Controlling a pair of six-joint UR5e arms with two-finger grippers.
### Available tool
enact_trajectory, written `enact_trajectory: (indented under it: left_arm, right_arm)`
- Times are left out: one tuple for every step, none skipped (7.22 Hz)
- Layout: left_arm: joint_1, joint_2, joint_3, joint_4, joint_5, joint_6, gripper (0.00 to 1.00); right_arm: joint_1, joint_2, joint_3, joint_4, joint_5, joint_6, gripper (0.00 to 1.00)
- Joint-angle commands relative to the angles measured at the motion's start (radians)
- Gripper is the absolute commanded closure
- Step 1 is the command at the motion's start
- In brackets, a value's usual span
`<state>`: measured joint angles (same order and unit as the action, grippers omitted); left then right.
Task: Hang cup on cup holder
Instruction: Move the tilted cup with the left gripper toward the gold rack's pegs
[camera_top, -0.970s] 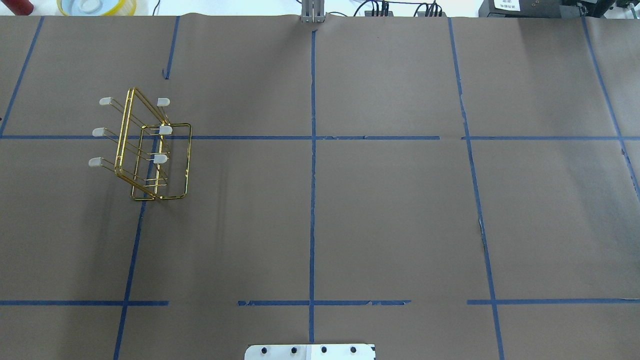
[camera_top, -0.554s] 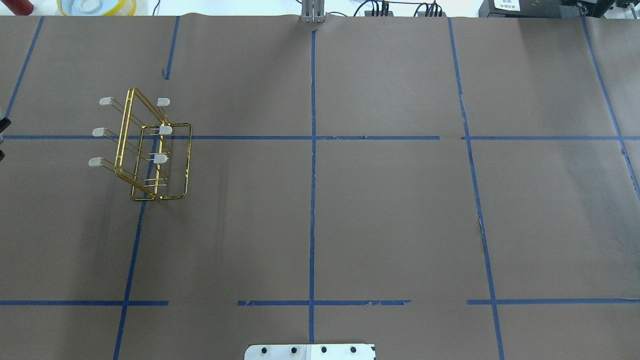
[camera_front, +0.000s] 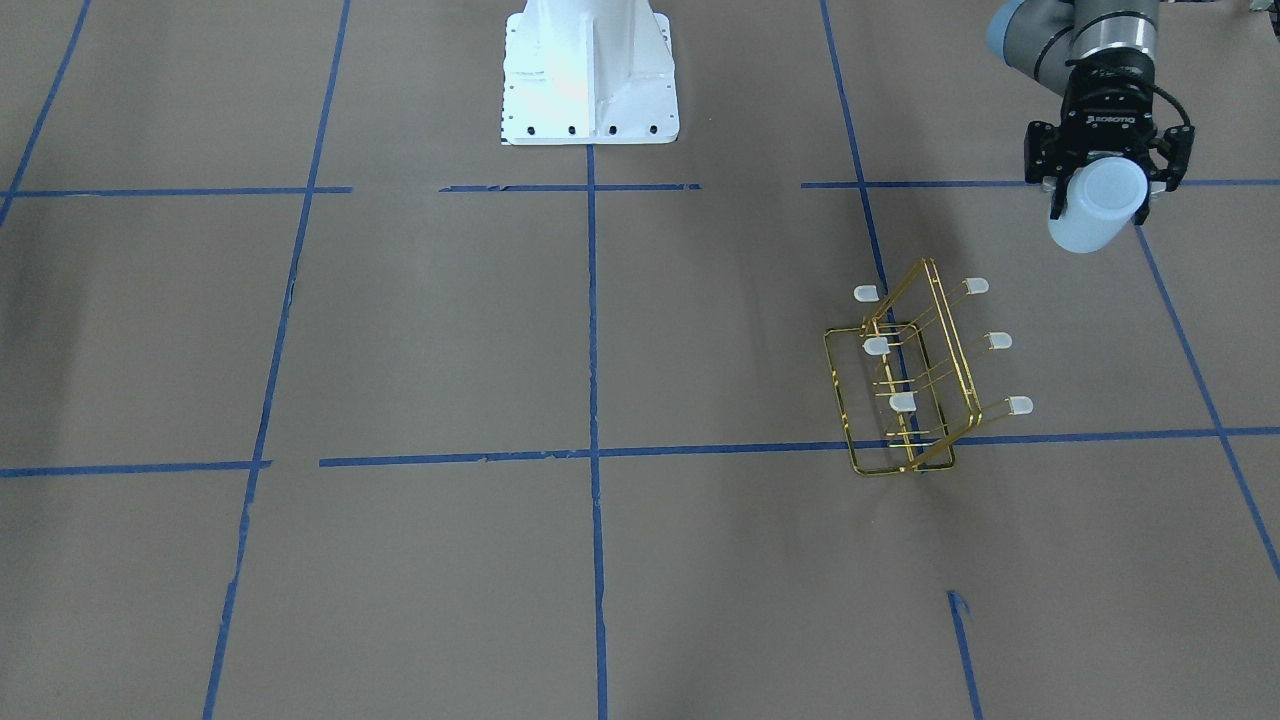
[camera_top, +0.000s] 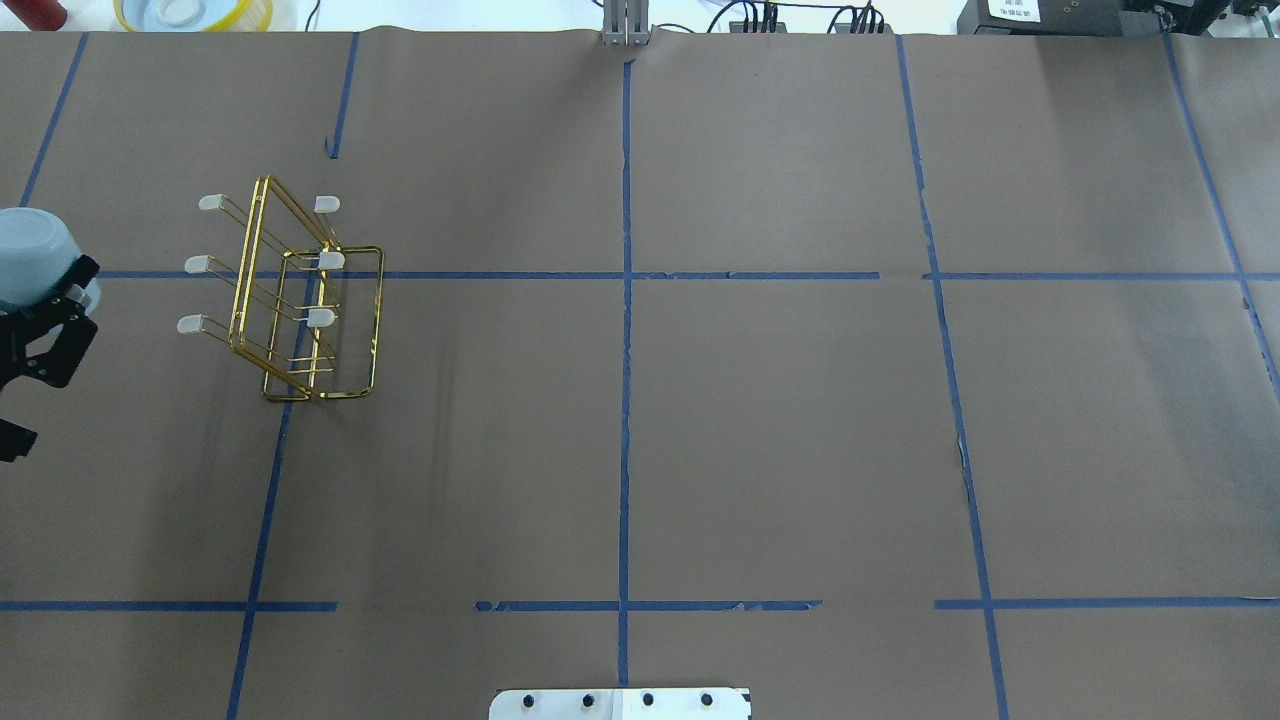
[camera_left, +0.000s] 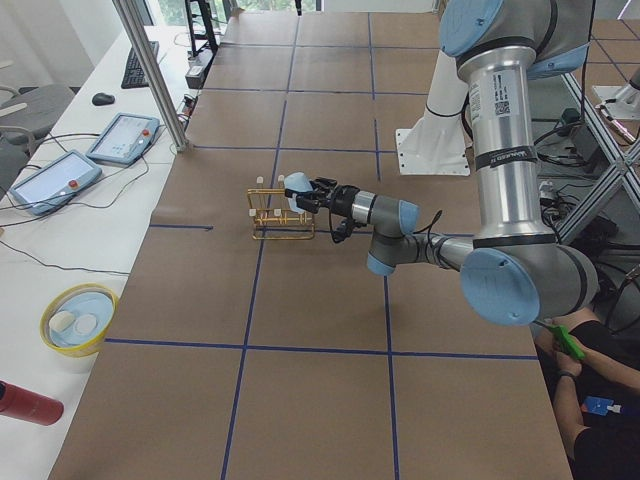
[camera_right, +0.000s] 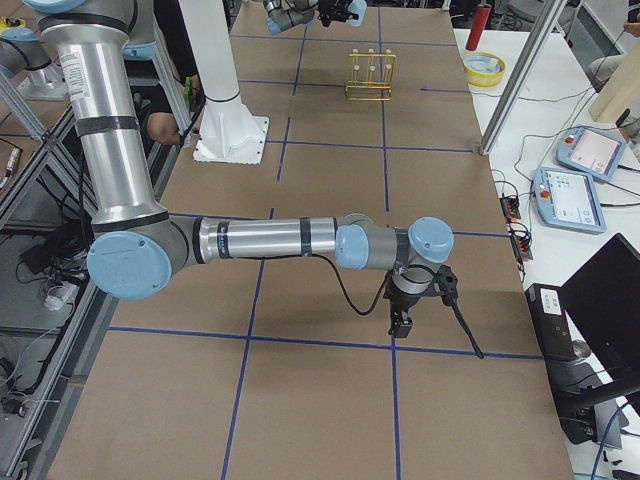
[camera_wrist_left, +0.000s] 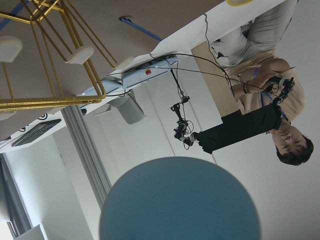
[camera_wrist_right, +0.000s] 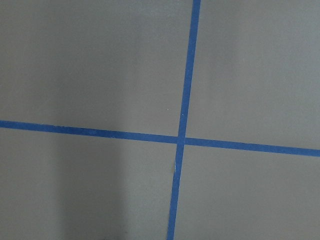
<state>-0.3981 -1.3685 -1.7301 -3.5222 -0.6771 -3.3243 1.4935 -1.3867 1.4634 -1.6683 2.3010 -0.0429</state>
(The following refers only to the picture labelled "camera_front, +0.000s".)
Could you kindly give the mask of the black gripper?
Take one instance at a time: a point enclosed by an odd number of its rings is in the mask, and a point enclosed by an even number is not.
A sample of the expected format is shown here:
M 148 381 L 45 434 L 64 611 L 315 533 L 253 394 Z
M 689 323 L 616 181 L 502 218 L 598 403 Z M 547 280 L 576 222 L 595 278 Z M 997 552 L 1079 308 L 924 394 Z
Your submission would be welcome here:
M 1134 161 L 1148 183 L 1138 225 L 1152 202 L 1178 190 L 1190 165 L 1194 126 L 1157 136 L 1155 60 L 1148 55 L 1089 55 L 1066 63 L 1060 122 L 1032 120 L 1024 135 L 1024 181 L 1050 196 L 1050 219 L 1062 214 L 1062 182 L 1091 160 L 1115 155 Z

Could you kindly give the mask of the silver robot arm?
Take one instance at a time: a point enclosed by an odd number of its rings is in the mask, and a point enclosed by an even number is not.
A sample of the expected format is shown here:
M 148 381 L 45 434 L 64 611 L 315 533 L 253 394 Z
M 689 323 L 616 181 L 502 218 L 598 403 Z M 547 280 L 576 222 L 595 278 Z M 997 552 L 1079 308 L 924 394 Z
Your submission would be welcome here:
M 1156 193 L 1183 182 L 1196 141 L 1190 113 L 1157 85 L 1158 1 L 1005 1 L 986 27 L 988 50 L 1060 97 L 1056 122 L 1033 120 L 1024 181 L 1046 184 L 1050 219 L 1065 219 L 1069 184 L 1105 159 L 1130 161 L 1143 225 Z

